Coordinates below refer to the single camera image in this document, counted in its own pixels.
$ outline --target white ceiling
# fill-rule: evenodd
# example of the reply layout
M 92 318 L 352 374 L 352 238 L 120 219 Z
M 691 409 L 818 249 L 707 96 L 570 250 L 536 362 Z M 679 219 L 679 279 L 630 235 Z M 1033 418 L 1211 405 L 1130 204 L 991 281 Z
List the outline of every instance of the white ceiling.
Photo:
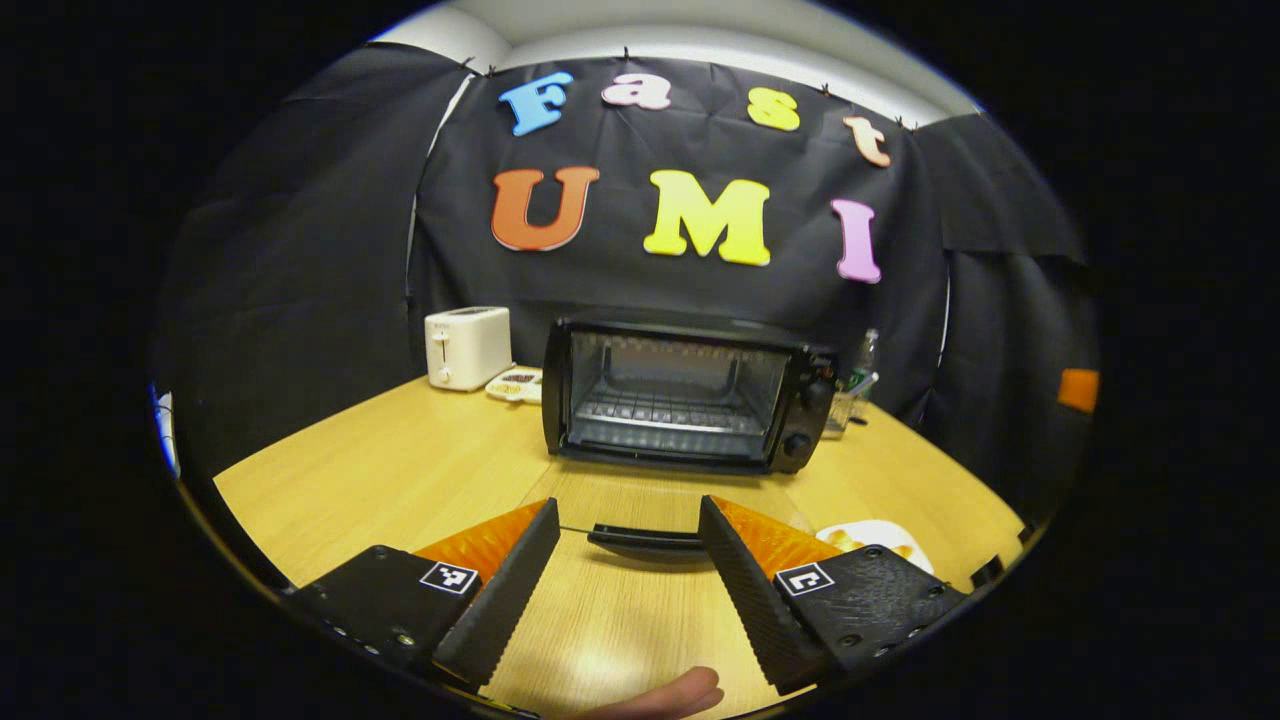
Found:
M 571 32 L 636 24 L 728 29 L 778 40 L 860 67 L 951 114 L 975 102 L 878 35 L 803 0 L 456 0 L 513 46 Z

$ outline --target white toaster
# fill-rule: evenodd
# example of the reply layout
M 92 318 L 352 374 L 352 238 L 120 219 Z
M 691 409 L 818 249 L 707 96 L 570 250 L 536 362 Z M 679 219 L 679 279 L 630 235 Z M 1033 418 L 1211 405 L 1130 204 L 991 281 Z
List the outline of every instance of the white toaster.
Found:
M 476 389 L 511 368 L 511 313 L 462 307 L 428 315 L 426 377 L 435 387 Z

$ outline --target foam letter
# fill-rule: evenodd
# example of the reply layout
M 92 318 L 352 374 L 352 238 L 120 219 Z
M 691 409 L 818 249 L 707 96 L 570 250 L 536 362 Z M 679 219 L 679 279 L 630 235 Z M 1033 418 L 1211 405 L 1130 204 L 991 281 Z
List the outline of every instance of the foam letter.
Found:
M 736 179 L 713 205 L 694 176 L 681 170 L 658 170 L 649 176 L 658 186 L 658 220 L 653 234 L 644 238 L 644 249 L 654 255 L 684 255 L 689 243 L 680 236 L 684 220 L 694 249 L 703 258 L 712 251 L 721 232 L 728 228 L 719 256 L 730 263 L 768 265 L 764 247 L 764 201 L 769 188 L 746 179 Z
M 878 283 L 881 272 L 872 258 L 872 218 L 876 210 L 852 200 L 832 200 L 831 206 L 840 215 L 845 233 L 845 256 L 836 264 L 836 272 L 845 279 Z
M 884 133 L 872 127 L 870 120 L 867 118 L 845 118 L 845 124 L 854 131 L 854 142 L 858 143 L 858 151 L 867 158 L 867 161 L 873 165 L 879 165 L 887 168 L 890 164 L 888 155 L 881 152 L 877 141 L 884 142 Z
M 666 110 L 671 106 L 671 83 L 667 78 L 631 73 L 613 78 L 618 85 L 604 88 L 600 97 L 612 105 L 640 105 L 645 110 Z
M 794 131 L 800 127 L 800 115 L 796 114 L 796 99 L 778 90 L 768 87 L 753 87 L 746 94 L 751 101 L 746 106 L 746 114 L 756 124 Z
M 586 210 L 586 190 L 600 178 L 595 168 L 563 168 L 556 173 L 564 190 L 561 191 L 561 209 L 549 225 L 529 224 L 529 197 L 534 186 L 541 182 L 538 170 L 507 170 L 493 178 L 498 186 L 498 199 L 493 204 L 493 237 L 511 250 L 556 250 L 573 240 L 582 228 Z
M 573 76 L 559 72 L 544 78 L 513 87 L 498 96 L 503 102 L 511 102 L 511 109 L 516 113 L 516 127 L 511 128 L 512 135 L 520 137 L 529 135 L 538 128 L 547 127 L 561 118 L 559 110 L 550 110 L 548 104 L 559 108 L 568 99 L 562 85 L 573 82 Z

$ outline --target orange letter u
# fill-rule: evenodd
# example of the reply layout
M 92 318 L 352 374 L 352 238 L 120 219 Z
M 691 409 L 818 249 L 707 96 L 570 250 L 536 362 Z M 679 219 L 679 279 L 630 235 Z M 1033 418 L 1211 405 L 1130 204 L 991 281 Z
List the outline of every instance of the orange letter u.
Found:
M 493 237 L 511 250 L 556 250 L 573 240 L 582 228 L 586 210 L 586 190 L 600 178 L 595 168 L 563 168 L 556 173 L 564 190 L 561 209 L 549 225 L 529 224 L 529 199 L 534 186 L 541 182 L 539 170 L 507 170 L 493 178 L 498 197 L 493 204 Z

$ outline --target oven knob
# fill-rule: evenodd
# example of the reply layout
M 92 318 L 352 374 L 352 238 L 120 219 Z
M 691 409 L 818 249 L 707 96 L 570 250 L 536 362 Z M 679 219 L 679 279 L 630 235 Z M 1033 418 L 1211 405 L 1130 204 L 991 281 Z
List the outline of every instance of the oven knob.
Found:
M 813 438 L 804 433 L 796 433 L 782 441 L 782 451 L 786 452 L 788 457 L 795 457 L 808 452 L 810 445 L 813 445 Z
M 804 409 L 810 413 L 826 413 L 831 407 L 831 397 L 836 388 L 831 383 L 815 382 L 804 388 L 800 401 Z

